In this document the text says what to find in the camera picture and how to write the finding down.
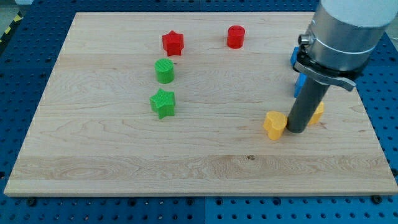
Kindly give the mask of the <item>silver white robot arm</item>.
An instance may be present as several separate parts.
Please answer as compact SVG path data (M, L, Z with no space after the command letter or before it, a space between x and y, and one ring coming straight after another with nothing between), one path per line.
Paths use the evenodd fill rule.
M305 87L351 91L396 14L397 0L321 0L298 37L294 67L306 74Z

